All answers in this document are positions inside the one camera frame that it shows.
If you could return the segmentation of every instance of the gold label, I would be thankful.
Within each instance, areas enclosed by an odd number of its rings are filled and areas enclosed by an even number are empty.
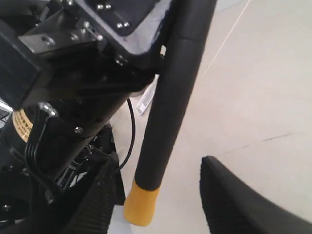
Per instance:
[[[12,119],[16,132],[23,141],[27,142],[33,127],[32,122],[28,119],[24,110],[13,112]]]

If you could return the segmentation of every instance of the yellow rubber cap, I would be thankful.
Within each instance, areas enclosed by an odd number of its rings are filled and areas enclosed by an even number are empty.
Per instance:
[[[159,188],[147,191],[133,181],[132,189],[126,198],[123,215],[125,219],[137,226],[147,226],[151,223],[155,212]]]

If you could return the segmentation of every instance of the yellow end cap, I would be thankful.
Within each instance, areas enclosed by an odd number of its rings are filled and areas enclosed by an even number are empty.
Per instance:
[[[147,226],[151,223],[155,212],[159,188],[148,191],[140,188],[133,181],[132,189],[126,198],[123,215],[125,219],[137,226]]]

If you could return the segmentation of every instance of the white floor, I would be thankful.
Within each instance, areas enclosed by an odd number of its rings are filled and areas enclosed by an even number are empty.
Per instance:
[[[199,196],[206,155],[312,222],[312,1],[230,2],[220,2],[214,16],[154,220],[146,228],[131,226],[134,234],[209,233]],[[147,118],[136,116],[135,150],[122,171],[126,192]],[[113,124],[124,155],[131,137],[126,105]]]

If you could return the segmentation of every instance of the concrete floor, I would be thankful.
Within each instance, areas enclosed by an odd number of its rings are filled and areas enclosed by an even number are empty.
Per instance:
[[[209,233],[199,195],[206,155],[312,222],[312,1],[229,2],[220,2],[215,13],[153,222],[131,226],[134,234]],[[135,149],[122,171],[126,192],[147,118],[136,116]],[[124,156],[131,137],[126,105],[113,125]]]

